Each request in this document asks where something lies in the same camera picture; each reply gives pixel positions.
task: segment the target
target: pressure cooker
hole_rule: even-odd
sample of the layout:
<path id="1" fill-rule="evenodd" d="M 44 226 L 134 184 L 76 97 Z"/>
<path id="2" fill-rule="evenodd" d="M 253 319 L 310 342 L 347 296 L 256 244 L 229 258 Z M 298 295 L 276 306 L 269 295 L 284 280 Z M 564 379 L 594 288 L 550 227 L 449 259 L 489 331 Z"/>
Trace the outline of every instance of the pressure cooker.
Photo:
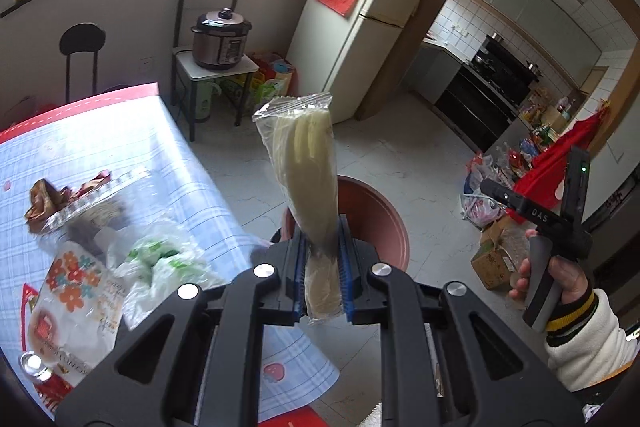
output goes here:
<path id="1" fill-rule="evenodd" d="M 228 70 L 242 59 L 246 36 L 252 28 L 231 8 L 198 17 L 193 32 L 193 59 L 209 70 Z"/>

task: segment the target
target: plaid tablecloth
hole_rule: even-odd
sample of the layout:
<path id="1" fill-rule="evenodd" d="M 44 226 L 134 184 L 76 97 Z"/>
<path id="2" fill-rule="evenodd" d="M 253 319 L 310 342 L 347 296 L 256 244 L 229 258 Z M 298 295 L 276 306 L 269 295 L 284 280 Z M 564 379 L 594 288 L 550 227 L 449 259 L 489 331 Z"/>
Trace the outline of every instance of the plaid tablecloth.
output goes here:
<path id="1" fill-rule="evenodd" d="M 52 261 L 24 222 L 31 185 L 47 178 L 56 187 L 79 187 L 103 169 L 118 177 L 138 166 L 161 174 L 178 220 L 227 280 L 250 267 L 254 248 L 264 247 L 242 231 L 155 86 L 83 100 L 0 133 L 0 348 L 38 404 L 18 368 L 22 285 L 39 289 Z M 261 372 L 260 421 L 312 402 L 338 378 L 335 366 L 298 328 L 267 327 L 262 354 L 263 367 L 281 364 L 284 378 L 281 371 L 278 378 Z"/>

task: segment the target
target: refrigerator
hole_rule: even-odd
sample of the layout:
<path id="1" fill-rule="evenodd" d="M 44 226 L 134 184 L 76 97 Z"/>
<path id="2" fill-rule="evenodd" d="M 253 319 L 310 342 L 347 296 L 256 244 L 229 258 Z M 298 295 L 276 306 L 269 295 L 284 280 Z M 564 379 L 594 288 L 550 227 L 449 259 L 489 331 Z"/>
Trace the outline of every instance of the refrigerator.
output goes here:
<path id="1" fill-rule="evenodd" d="M 353 117 L 420 0 L 357 0 L 343 17 L 306 0 L 287 60 L 298 95 L 332 93 L 332 121 Z"/>

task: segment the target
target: terracotta pot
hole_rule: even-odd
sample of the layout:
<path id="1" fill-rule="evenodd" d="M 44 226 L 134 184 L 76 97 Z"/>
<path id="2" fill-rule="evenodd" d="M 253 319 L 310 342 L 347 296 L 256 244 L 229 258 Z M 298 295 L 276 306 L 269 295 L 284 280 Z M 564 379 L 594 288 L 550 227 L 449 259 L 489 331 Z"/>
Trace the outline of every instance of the terracotta pot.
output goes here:
<path id="1" fill-rule="evenodd" d="M 405 271 L 409 235 L 391 203 L 364 182 L 338 176 L 338 213 L 346 214 L 351 235 L 376 247 L 380 261 Z M 289 208 L 282 216 L 282 241 L 291 239 L 296 222 Z"/>

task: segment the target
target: human hand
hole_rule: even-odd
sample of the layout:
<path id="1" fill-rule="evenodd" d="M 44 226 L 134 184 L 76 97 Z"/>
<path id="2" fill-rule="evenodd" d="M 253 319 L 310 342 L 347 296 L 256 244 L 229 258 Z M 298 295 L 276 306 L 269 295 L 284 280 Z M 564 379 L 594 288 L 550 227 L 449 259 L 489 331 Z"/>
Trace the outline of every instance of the human hand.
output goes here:
<path id="1" fill-rule="evenodd" d="M 538 232 L 527 230 L 525 237 L 529 239 Z M 560 301 L 562 304 L 571 304 L 584 295 L 589 286 L 587 276 L 577 263 L 560 256 L 554 256 L 549 260 L 548 270 L 551 276 L 558 281 L 562 288 Z M 515 283 L 515 288 L 509 291 L 512 299 L 522 300 L 527 295 L 529 289 L 529 278 L 531 277 L 531 261 L 527 257 L 518 269 L 520 279 Z"/>

